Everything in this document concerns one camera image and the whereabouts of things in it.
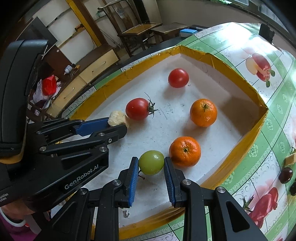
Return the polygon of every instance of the wooden desk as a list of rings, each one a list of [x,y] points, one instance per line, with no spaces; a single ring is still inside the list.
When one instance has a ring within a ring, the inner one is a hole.
[[[152,32],[154,33],[156,43],[159,44],[160,43],[159,36],[161,36],[163,41],[166,41],[171,38],[178,37],[180,30],[185,29],[187,27],[188,26],[185,24],[174,22],[171,24],[162,25],[162,26],[153,28]]]

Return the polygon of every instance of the red plastic bag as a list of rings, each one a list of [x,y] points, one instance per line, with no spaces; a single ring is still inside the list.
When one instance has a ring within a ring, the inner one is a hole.
[[[42,80],[42,93],[44,95],[53,95],[57,91],[57,81],[55,76],[49,76]]]

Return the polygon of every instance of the cherry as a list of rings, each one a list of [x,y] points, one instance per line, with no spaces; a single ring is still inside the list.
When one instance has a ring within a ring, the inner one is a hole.
[[[293,170],[289,167],[285,167],[279,175],[279,181],[281,184],[286,184],[291,180],[292,176]]]

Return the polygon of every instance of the tomato stem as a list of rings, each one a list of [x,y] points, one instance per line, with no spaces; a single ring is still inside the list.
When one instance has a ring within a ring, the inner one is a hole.
[[[250,208],[249,208],[249,205],[250,205],[250,203],[251,203],[251,201],[254,199],[254,195],[250,198],[250,200],[249,201],[246,201],[246,199],[245,199],[245,197],[244,197],[244,199],[243,199],[243,201],[244,201],[244,204],[243,204],[243,209],[244,210],[246,210],[246,211],[248,211],[248,212],[253,212]]]
[[[143,180],[145,180],[145,178],[144,177],[142,177],[142,176],[140,176],[139,174],[140,174],[140,172],[141,172],[141,170],[139,171],[139,173],[138,173],[138,177],[141,177]]]
[[[156,109],[156,110],[154,109],[155,103],[152,103],[149,95],[147,95],[147,96],[149,98],[149,106],[148,106],[148,112],[149,112],[149,114],[148,115],[152,115],[153,114],[153,118],[154,118],[154,112],[157,111],[158,109]]]

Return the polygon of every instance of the drawer handle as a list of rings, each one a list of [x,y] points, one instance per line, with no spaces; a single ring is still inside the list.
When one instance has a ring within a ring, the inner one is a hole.
[[[64,99],[66,99],[71,94],[71,92],[74,91],[74,89],[75,87],[73,87],[73,89],[64,97]]]
[[[99,67],[103,66],[105,63],[106,63],[106,61],[104,63],[102,63]],[[97,71],[99,67],[97,67],[95,70],[93,70],[92,73]]]

